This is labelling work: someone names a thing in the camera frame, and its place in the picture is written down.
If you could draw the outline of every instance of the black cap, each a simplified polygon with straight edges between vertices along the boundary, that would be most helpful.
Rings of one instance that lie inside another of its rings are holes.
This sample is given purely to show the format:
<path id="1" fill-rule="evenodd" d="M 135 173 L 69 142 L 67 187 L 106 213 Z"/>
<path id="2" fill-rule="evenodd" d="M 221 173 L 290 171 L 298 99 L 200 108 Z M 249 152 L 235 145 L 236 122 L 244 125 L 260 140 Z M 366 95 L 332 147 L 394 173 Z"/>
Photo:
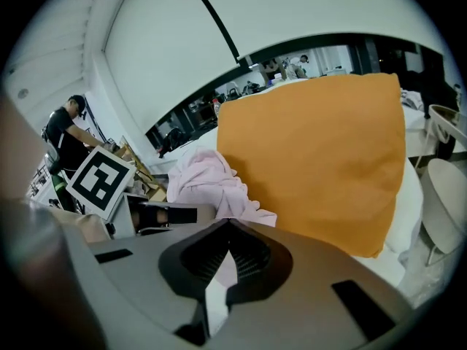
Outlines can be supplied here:
<path id="1" fill-rule="evenodd" d="M 75 100 L 78 103 L 78 111 L 79 111 L 79 114 L 80 114 L 80 117 L 81 117 L 81 114 L 86 109 L 86 100 L 85 100 L 85 98 L 80 96 L 80 95 L 74 95 L 74 96 L 72 96 L 72 97 L 70 97 L 68 99 L 68 101 L 70 101 L 70 100 Z"/>

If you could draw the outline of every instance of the round white table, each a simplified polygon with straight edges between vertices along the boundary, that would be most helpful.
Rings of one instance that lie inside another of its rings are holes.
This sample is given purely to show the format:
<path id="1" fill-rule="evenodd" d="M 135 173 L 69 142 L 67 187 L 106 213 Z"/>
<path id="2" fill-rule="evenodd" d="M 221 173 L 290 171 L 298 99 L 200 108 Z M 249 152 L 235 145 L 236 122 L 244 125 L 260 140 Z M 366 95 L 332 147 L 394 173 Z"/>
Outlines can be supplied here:
<path id="1" fill-rule="evenodd" d="M 444 254 L 458 248 L 467 234 L 467 178 L 453 164 L 429 162 L 420 180 L 425 196 L 422 221 L 435 246 Z"/>

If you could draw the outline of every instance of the black t-shirt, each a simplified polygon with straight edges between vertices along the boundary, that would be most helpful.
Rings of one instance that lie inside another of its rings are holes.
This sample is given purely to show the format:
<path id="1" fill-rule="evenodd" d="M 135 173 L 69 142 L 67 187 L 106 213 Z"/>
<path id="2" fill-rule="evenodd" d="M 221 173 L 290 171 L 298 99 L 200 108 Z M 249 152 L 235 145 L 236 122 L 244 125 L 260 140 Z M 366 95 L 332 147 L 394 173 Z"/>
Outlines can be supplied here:
<path id="1" fill-rule="evenodd" d="M 73 125 L 73 120 L 65 108 L 61 107 L 55 110 L 50 117 L 47 125 L 47 135 L 50 142 L 58 150 L 61 166 L 70 170 L 76 170 L 86 159 L 89 151 L 81 141 L 66 132 L 66 129 L 71 125 Z M 58 148 L 62 134 L 63 140 L 60 148 Z"/>

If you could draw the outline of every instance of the white ceiling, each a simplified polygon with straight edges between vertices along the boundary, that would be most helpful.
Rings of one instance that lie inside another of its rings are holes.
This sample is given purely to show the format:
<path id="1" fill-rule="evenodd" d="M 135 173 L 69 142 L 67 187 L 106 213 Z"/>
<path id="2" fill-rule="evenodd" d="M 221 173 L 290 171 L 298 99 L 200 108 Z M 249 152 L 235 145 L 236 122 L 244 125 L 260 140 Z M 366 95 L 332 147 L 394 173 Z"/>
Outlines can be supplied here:
<path id="1" fill-rule="evenodd" d="M 47 0 L 10 54 L 4 87 L 37 131 L 69 96 L 86 91 L 83 58 L 93 3 Z M 27 90 L 26 97 L 18 97 L 21 90 Z"/>

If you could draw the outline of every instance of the black and white marker board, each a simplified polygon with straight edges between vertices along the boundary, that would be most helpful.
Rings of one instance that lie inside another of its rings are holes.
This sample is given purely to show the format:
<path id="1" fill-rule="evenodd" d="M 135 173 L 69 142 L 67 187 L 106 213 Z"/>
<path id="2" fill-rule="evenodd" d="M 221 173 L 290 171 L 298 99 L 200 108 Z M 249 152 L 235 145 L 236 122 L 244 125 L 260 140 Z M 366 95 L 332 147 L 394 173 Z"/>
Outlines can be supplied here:
<path id="1" fill-rule="evenodd" d="M 107 220 L 135 171 L 134 166 L 97 147 L 77 169 L 66 190 L 94 214 Z"/>

